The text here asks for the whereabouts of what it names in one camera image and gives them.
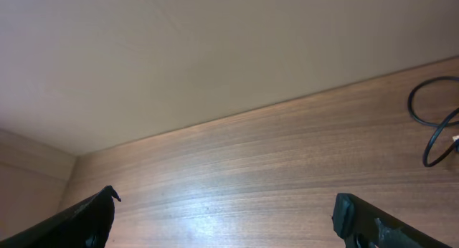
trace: black cable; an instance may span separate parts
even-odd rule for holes
[[[459,114],[459,108],[457,108],[456,110],[452,111],[440,124],[430,123],[430,122],[424,121],[423,119],[419,118],[416,115],[415,111],[413,110],[412,104],[413,104],[413,99],[415,97],[416,92],[421,87],[424,87],[426,85],[429,85],[430,83],[441,81],[441,80],[451,80],[451,81],[459,82],[459,77],[442,76],[442,77],[436,77],[436,78],[433,78],[433,79],[430,79],[430,80],[426,80],[426,81],[422,82],[421,84],[419,84],[418,86],[416,86],[411,91],[410,96],[408,96],[408,112],[410,113],[411,117],[413,117],[413,119],[415,119],[417,122],[419,122],[419,123],[421,123],[423,125],[427,125],[427,126],[431,126],[431,127],[436,127],[437,128],[437,130],[435,130],[435,132],[433,133],[433,135],[430,138],[429,142],[427,143],[427,146],[424,149],[424,154],[422,155],[422,163],[424,164],[425,167],[435,166],[436,164],[441,162],[444,158],[446,158],[446,156],[449,155],[451,153],[451,151],[453,151],[454,149],[457,149],[459,147],[459,140],[456,140],[456,141],[453,142],[453,144],[451,144],[451,146],[445,152],[443,152],[443,154],[441,156],[439,156],[437,159],[435,159],[432,163],[428,163],[427,162],[427,157],[429,156],[429,152],[432,149],[433,144],[437,140],[437,138],[440,135],[440,133],[442,132],[442,130],[444,128],[446,128],[446,127],[450,127],[450,126],[459,124],[459,121],[455,121],[455,122],[451,122],[450,123],[451,119],[453,119],[457,114]]]

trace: black object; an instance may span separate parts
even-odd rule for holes
[[[1,248],[102,248],[115,214],[112,186],[47,220],[0,242]]]
[[[442,76],[442,77],[436,77],[436,78],[433,78],[433,79],[430,79],[430,80],[426,80],[426,81],[422,82],[421,84],[419,84],[418,86],[416,86],[411,91],[410,96],[408,96],[408,112],[410,113],[411,117],[413,117],[413,119],[415,119],[417,122],[419,122],[419,123],[421,123],[423,125],[437,128],[437,130],[435,130],[435,132],[433,133],[433,135],[430,138],[429,142],[427,143],[427,146],[424,149],[424,154],[422,155],[422,163],[424,164],[425,167],[435,166],[436,164],[441,162],[444,158],[446,158],[446,156],[449,153],[451,153],[451,151],[453,151],[454,149],[455,150],[459,149],[459,140],[456,140],[456,141],[453,142],[453,144],[451,144],[451,146],[441,156],[439,156],[437,159],[435,159],[432,163],[428,163],[427,162],[427,157],[429,156],[430,149],[432,149],[433,144],[437,140],[437,138],[440,135],[440,133],[442,132],[442,130],[444,128],[446,128],[446,127],[450,127],[450,126],[459,124],[459,121],[455,121],[455,122],[451,122],[450,123],[451,119],[453,119],[459,113],[459,108],[457,108],[456,110],[452,111],[440,124],[430,123],[430,122],[424,121],[423,119],[419,118],[416,115],[415,111],[413,110],[412,104],[413,104],[413,99],[415,97],[416,92],[421,87],[424,87],[426,85],[429,85],[430,83],[441,81],[441,80],[452,80],[452,81],[459,82],[459,77]]]
[[[332,220],[346,248],[449,247],[352,194],[336,196]]]

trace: wire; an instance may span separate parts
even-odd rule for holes
[[[413,119],[415,119],[417,122],[419,122],[419,123],[421,123],[423,125],[437,128],[435,130],[435,132],[433,133],[432,137],[430,138],[429,142],[427,143],[427,146],[424,149],[424,154],[422,155],[422,163],[424,164],[425,167],[435,166],[436,164],[441,162],[444,158],[446,158],[446,156],[448,156],[451,153],[451,151],[453,151],[454,149],[457,150],[458,147],[459,147],[459,140],[456,140],[456,141],[453,142],[453,144],[451,144],[451,146],[445,152],[443,152],[443,154],[441,156],[439,156],[437,159],[435,159],[432,163],[428,163],[427,162],[427,158],[429,156],[429,152],[432,149],[435,141],[437,140],[437,138],[440,135],[440,133],[442,132],[442,130],[444,128],[446,128],[446,127],[450,127],[450,126],[459,124],[459,121],[454,121],[454,122],[450,123],[451,119],[453,119],[457,114],[459,114],[459,108],[457,108],[456,110],[452,111],[440,124],[427,122],[427,121],[419,118],[419,116],[417,116],[415,111],[413,110],[412,104],[413,104],[413,100],[415,98],[416,92],[420,88],[422,88],[422,87],[424,87],[426,85],[429,85],[431,83],[434,83],[434,82],[437,82],[437,81],[441,81],[441,80],[449,80],[449,81],[459,82],[459,77],[442,76],[442,77],[436,77],[436,78],[433,78],[433,79],[430,79],[430,80],[426,80],[424,82],[421,82],[421,84],[419,84],[418,86],[416,86],[411,91],[410,95],[408,96],[408,112],[410,113],[411,117],[413,117]]]

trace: cable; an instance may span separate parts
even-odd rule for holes
[[[429,142],[427,143],[427,146],[424,149],[424,154],[422,155],[422,163],[424,164],[425,167],[435,166],[436,164],[441,162],[444,158],[446,158],[446,156],[449,155],[451,153],[451,151],[453,151],[454,149],[457,150],[458,147],[459,147],[459,140],[455,140],[453,142],[453,144],[451,144],[451,146],[445,152],[443,152],[443,154],[441,156],[439,156],[437,159],[435,159],[432,163],[428,163],[427,162],[427,157],[429,156],[429,152],[432,149],[433,144],[437,140],[437,138],[440,135],[440,133],[442,132],[442,130],[444,128],[446,128],[446,127],[450,127],[450,126],[459,124],[459,121],[454,121],[454,122],[450,123],[451,119],[453,119],[457,114],[459,114],[459,108],[457,108],[456,110],[452,111],[440,124],[430,123],[430,122],[427,122],[427,121],[419,118],[419,116],[417,116],[415,111],[413,110],[412,104],[413,104],[413,99],[415,97],[416,92],[420,88],[422,88],[422,87],[424,87],[426,85],[429,85],[429,84],[431,84],[433,82],[437,82],[437,81],[441,81],[441,80],[450,80],[450,81],[459,82],[459,77],[442,76],[442,77],[436,77],[436,78],[433,78],[433,79],[430,79],[430,80],[426,80],[424,82],[421,82],[421,84],[419,84],[418,86],[416,86],[411,91],[410,95],[408,96],[408,112],[410,113],[411,117],[413,117],[413,119],[415,119],[417,122],[419,122],[419,123],[421,123],[423,125],[437,128],[435,130],[435,132],[433,133],[432,137],[430,138]]]

